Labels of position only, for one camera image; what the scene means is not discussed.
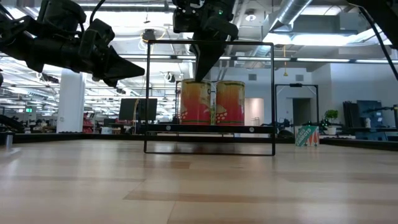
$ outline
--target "orange can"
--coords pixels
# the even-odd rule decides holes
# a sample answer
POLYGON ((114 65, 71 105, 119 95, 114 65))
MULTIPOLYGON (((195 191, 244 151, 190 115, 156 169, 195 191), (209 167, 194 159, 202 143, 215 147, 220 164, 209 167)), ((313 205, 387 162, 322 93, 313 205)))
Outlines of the orange can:
POLYGON ((244 83, 221 81, 217 83, 216 124, 244 126, 244 83))
POLYGON ((194 79, 182 81, 181 87, 181 124, 211 124, 211 83, 194 79))

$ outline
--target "ceiling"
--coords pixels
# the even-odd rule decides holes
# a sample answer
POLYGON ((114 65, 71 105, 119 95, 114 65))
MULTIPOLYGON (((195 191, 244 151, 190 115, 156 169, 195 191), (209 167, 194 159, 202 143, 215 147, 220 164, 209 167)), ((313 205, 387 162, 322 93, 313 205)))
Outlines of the ceiling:
MULTIPOLYGON (((30 15, 37 17, 40 10, 40 1, 6 1, 2 4, 14 15, 14 17, 21 17, 30 15)), ((98 1, 79 0, 75 1, 83 6, 86 10, 86 15, 89 18, 91 8, 95 6, 98 1)), ((175 34, 173 32, 173 15, 170 11, 173 10, 171 0, 167 0, 169 7, 168 11, 163 10, 162 6, 165 1, 154 0, 107 0, 101 10, 99 10, 95 17, 101 19, 107 24, 111 25, 113 31, 116 33, 116 38, 111 42, 111 45, 119 54, 123 55, 146 55, 146 45, 141 39, 141 34, 145 29, 154 29, 157 39, 172 39, 172 40, 188 40, 192 34, 175 34)), ((267 15, 279 10, 281 0, 237 0, 236 12, 233 23, 239 28, 239 41, 272 41, 279 44, 283 38, 288 36, 289 43, 285 45, 276 45, 276 57, 302 57, 302 58, 383 58, 382 51, 377 45, 377 40, 374 33, 369 31, 366 21, 362 21, 359 17, 358 11, 355 7, 349 6, 345 1, 336 0, 314 0, 311 5, 307 7, 300 17, 318 16, 319 18, 336 18, 340 21, 348 16, 356 19, 357 24, 352 24, 351 27, 358 27, 357 33, 350 34, 349 46, 330 46, 330 45, 311 45, 296 44, 290 40, 294 40, 296 36, 301 34, 269 34, 264 37, 262 28, 263 22, 267 15), (246 12, 248 9, 254 9, 256 17, 253 21, 246 20, 246 12)), ((87 28, 89 23, 86 22, 84 27, 87 28)), ((315 24, 299 24, 295 27, 315 27, 315 24)), ((255 50, 253 46, 235 46, 227 48, 226 55, 240 55, 251 56, 255 50)), ((191 55, 188 51, 188 46, 183 44, 157 44, 152 51, 154 55, 191 55)), ((146 68, 146 61, 143 59, 129 59, 138 66, 146 68)), ((159 105, 163 115, 172 115, 174 112, 174 91, 175 83, 170 83, 165 79, 166 74, 175 75, 176 80, 193 77, 193 67, 195 64, 188 60, 159 60, 158 62, 150 63, 150 86, 154 89, 153 96, 158 96, 163 99, 167 97, 167 102, 159 105)), ((244 65, 236 65, 235 63, 224 64, 227 69, 235 69, 235 67, 244 67, 244 65)), ((261 64, 263 68, 267 68, 266 64, 261 64)), ((308 72, 316 69, 319 63, 285 63, 276 62, 275 67, 283 68, 306 68, 308 72)), ((57 112, 57 104, 59 99, 59 84, 44 82, 40 80, 41 74, 38 74, 26 67, 25 62, 14 60, 10 57, 3 57, 0 59, 0 67, 3 69, 4 85, 23 86, 18 87, 4 87, 2 88, 2 96, 0 96, 1 106, 6 106, 9 110, 15 110, 13 106, 24 105, 38 105, 41 107, 39 111, 43 114, 52 114, 57 112)), ((51 75, 61 82, 62 68, 46 65, 44 73, 51 75)), ((85 108, 87 111, 98 111, 104 114, 115 115, 118 113, 119 99, 122 97, 137 97, 145 94, 145 79, 144 77, 129 78, 119 82, 119 87, 123 89, 126 94, 117 93, 115 89, 108 88, 103 82, 94 82, 91 80, 90 74, 86 75, 86 102, 85 108)))

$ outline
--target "can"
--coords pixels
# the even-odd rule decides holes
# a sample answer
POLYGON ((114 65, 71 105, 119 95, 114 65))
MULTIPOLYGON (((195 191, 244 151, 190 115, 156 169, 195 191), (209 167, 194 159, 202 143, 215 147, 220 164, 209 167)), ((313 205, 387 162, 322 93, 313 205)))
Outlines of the can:
POLYGON ((244 82, 221 81, 216 91, 216 124, 244 126, 244 82))
POLYGON ((211 124, 211 83, 182 81, 180 124, 211 124))

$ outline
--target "metal frame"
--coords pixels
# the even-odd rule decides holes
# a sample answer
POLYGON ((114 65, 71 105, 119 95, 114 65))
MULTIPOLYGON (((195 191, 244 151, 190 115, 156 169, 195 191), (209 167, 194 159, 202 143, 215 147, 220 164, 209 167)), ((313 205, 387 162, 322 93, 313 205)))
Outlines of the metal frame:
MULTIPOLYGON (((297 84, 297 83, 292 83, 292 84, 275 84, 275 92, 277 93, 277 88, 278 88, 278 86, 289 86, 289 87, 292 87, 292 88, 302 88, 302 87, 304 87, 304 86, 313 86, 313 87, 315 87, 315 94, 316 94, 316 96, 317 96, 317 125, 319 125, 319 91, 318 91, 318 85, 306 85, 306 84, 301 84, 301 83, 299 83, 299 84, 297 84)), ((275 120, 275 122, 278 122, 278 105, 277 105, 277 100, 275 99, 275 117, 276 117, 276 120, 275 120)))
MULTIPOLYGON (((147 49, 147 79, 146 79, 146 126, 145 126, 145 135, 144 135, 144 153, 148 154, 211 154, 211 155, 234 155, 234 156, 275 156, 276 154, 276 125, 275 125, 275 72, 274 72, 274 44, 273 43, 263 43, 263 42, 219 42, 219 41, 202 41, 202 40, 150 40, 148 41, 148 49, 147 49), (179 125, 179 124, 149 124, 148 122, 148 113, 149 113, 149 83, 150 83, 150 60, 151 60, 151 47, 153 44, 206 44, 206 45, 265 45, 271 47, 271 105, 272 105, 272 125, 271 126, 199 126, 199 125, 179 125), (270 134, 271 135, 271 144, 272 150, 271 154, 247 154, 247 153, 219 153, 219 152, 149 152, 147 151, 147 142, 148 141, 157 141, 158 136, 150 136, 149 132, 166 132, 166 133, 261 133, 261 134, 270 134)), ((238 60, 237 57, 232 56, 231 60, 238 60)), ((179 136, 178 138, 181 141, 184 141, 183 136, 179 136)), ((206 142, 208 137, 197 137, 198 142, 206 142)), ((253 141, 252 138, 239 138, 237 141, 236 138, 218 138, 223 142, 230 140, 228 142, 245 142, 245 143, 259 143, 260 139, 264 140, 264 143, 269 141, 269 138, 258 138, 257 141, 253 141)))

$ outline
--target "potted plant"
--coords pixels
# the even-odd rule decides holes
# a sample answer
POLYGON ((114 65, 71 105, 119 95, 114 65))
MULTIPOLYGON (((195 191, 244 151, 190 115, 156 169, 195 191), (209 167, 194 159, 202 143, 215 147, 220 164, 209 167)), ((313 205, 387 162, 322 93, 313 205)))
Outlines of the potted plant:
POLYGON ((336 134, 336 127, 333 127, 333 123, 335 122, 335 119, 338 117, 338 111, 337 110, 328 110, 325 113, 325 118, 330 121, 330 125, 327 127, 328 128, 328 134, 329 135, 335 135, 336 134))

